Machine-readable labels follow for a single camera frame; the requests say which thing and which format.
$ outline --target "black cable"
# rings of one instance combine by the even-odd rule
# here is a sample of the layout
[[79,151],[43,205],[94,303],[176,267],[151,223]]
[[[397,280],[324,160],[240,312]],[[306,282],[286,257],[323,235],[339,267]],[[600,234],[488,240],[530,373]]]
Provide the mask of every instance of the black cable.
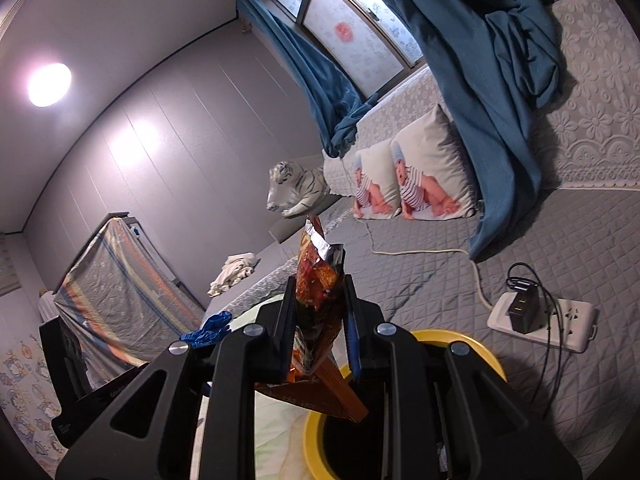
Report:
[[[520,278],[517,276],[512,276],[511,275],[511,271],[515,268],[515,267],[525,267],[529,272],[531,272],[533,274],[533,276],[535,277],[536,281],[530,280],[529,278]],[[533,393],[533,396],[531,397],[531,403],[533,404],[534,400],[536,399],[536,396],[538,395],[538,391],[540,390],[540,387],[542,386],[542,382],[544,380],[545,377],[545,372],[546,372],[546,364],[548,362],[549,359],[549,351],[551,349],[551,319],[552,319],[552,313],[551,313],[551,307],[553,306],[553,309],[555,310],[556,313],[556,317],[558,318],[558,369],[556,370],[556,375],[554,378],[554,387],[551,391],[551,396],[549,397],[549,401],[546,405],[545,411],[543,412],[542,418],[546,418],[546,416],[548,415],[550,409],[551,409],[551,404],[553,403],[554,399],[556,398],[556,395],[558,394],[558,390],[560,389],[560,382],[562,379],[562,336],[564,335],[564,326],[562,323],[562,313],[560,311],[560,307],[558,305],[558,302],[556,301],[556,299],[551,295],[551,293],[546,290],[546,288],[544,287],[542,280],[540,280],[540,277],[538,276],[538,274],[536,273],[536,271],[533,269],[533,267],[531,267],[529,264],[526,264],[524,262],[516,262],[514,263],[511,267],[509,267],[509,270],[507,271],[507,279],[506,279],[506,285],[511,289],[511,290],[518,290],[517,289],[517,284],[519,283],[523,283],[523,284],[527,284],[527,285],[535,285],[537,287],[540,288],[540,290],[542,291],[543,297],[545,299],[545,303],[546,303],[546,313],[547,313],[547,324],[546,324],[546,352],[545,352],[545,362],[543,364],[542,367],[542,373],[540,375],[540,380],[538,381],[538,384],[536,386],[536,389]]]

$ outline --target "white towel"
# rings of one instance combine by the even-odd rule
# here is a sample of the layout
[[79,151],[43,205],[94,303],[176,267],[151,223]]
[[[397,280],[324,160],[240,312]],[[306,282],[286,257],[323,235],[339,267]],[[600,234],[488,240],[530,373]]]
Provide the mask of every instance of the white towel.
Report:
[[222,266],[222,272],[215,281],[211,282],[208,294],[213,298],[223,292],[228,291],[232,286],[240,283],[254,272],[258,259],[253,253],[233,254],[226,259]]

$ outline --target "window frame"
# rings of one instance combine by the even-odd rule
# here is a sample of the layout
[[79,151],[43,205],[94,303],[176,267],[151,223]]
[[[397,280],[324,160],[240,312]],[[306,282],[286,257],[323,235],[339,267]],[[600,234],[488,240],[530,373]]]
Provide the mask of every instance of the window frame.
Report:
[[[314,44],[316,44],[317,46],[320,46],[322,48],[322,51],[326,55],[328,55],[329,58],[333,59],[334,62],[342,68],[345,75],[349,77],[349,79],[353,82],[353,79],[349,76],[349,74],[341,65],[341,63],[338,62],[335,59],[335,57],[332,56],[327,51],[327,49],[325,49],[324,45],[322,45],[322,43],[318,40],[318,38],[316,38],[313,32],[308,28],[306,28],[305,25],[303,24],[306,16],[306,12],[308,11],[308,8],[309,8],[309,2],[311,0],[302,0],[300,2],[300,10],[298,11],[297,17],[295,17],[291,12],[289,12],[289,9],[287,9],[278,0],[271,0],[271,1],[278,7],[278,10],[283,12],[284,15],[293,24],[296,25],[296,27],[299,27],[300,30],[302,30],[307,35],[307,37],[311,38]],[[409,60],[409,58],[405,56],[404,52],[402,52],[400,48],[394,43],[394,41],[388,36],[384,28],[370,15],[369,9],[364,9],[356,0],[342,0],[342,1],[347,6],[349,6],[349,8],[353,10],[353,12],[355,12],[365,23],[367,23],[367,25],[369,25],[369,28],[382,41],[382,43],[391,51],[391,53],[394,55],[394,57],[398,60],[398,62],[402,66],[402,70],[398,74],[396,74],[393,78],[387,81],[384,85],[382,85],[376,91],[379,97],[382,97],[383,95],[391,91],[393,88],[398,86],[398,84],[404,81],[407,77],[417,72],[425,65],[426,62],[425,62],[424,56],[420,56],[420,58],[416,62],[412,63],[411,60]],[[354,82],[353,84],[358,89],[358,91],[362,93],[360,88]]]

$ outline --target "striped blanket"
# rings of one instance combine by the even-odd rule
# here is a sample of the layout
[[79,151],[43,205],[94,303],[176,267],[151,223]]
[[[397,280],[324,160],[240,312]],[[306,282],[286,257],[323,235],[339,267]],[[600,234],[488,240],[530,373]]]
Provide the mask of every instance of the striped blanket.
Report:
[[152,361],[202,317],[119,218],[91,241],[54,302],[80,340],[94,388]]

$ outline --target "patterned wallpaper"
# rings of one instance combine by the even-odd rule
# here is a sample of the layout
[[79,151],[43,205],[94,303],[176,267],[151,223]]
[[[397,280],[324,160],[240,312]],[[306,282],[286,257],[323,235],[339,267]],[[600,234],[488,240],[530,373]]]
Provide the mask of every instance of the patterned wallpaper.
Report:
[[0,357],[0,407],[27,450],[53,477],[66,453],[51,428],[60,405],[40,340],[33,334]]

